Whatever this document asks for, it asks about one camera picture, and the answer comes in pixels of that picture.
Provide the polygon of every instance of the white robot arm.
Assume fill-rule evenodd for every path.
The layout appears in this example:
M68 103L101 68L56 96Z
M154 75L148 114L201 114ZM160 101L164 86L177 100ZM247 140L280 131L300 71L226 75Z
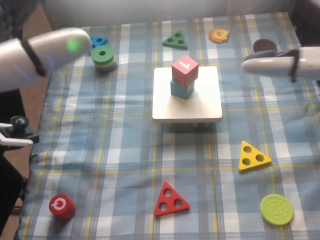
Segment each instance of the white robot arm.
M81 28L64 28L21 42L0 44L0 92L18 89L89 52L92 42Z
M320 79L320 46L300 47L288 52L256 52L241 64L244 72L268 77L291 76L294 79Z

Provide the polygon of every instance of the square stand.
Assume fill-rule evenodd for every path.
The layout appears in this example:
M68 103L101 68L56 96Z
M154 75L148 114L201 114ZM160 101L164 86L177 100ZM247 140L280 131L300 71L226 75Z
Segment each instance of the square stand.
M158 67L153 77L152 118L157 123L214 123L222 118L218 70L200 66L188 100L171 95L171 67Z

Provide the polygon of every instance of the white wall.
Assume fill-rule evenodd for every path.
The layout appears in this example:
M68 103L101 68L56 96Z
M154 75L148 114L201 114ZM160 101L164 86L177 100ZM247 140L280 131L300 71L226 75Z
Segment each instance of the white wall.
M46 0L53 28L287 11L292 0Z

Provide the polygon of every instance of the plaid tablecloth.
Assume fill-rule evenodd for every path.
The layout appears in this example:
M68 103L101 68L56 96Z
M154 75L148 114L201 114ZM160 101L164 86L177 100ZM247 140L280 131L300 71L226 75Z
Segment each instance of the plaid tablecloth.
M212 43L213 28L229 30L229 41ZM119 67L101 77L85 56L52 75L21 239L320 239L318 87L240 71L258 39L274 41L278 51L299 47L286 13L85 30L108 37ZM188 50L162 46L177 30ZM152 120L154 69L184 54L218 67L223 117L207 132L175 132ZM272 165L239 174L242 140L270 156ZM164 181L190 204L189 212L154 217ZM48 207L60 193L77 208L66 224ZM273 193L292 203L287 226L272 226L260 214L260 201Z

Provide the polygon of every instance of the brown floor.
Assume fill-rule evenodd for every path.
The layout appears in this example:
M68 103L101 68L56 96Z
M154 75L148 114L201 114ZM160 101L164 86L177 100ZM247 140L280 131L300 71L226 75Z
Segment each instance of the brown floor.
M41 5L34 11L23 27L23 38L30 38L52 30L47 16ZM48 78L39 79L36 84L20 89L21 97L24 105L26 116L29 118L30 126L38 129L41 118ZM5 153L5 157L11 164L24 176L29 176L29 154L30 148L23 148ZM16 205L21 206L22 202L19 199ZM11 215L8 219L5 228L0 236L0 240L12 240L18 228L19 216Z

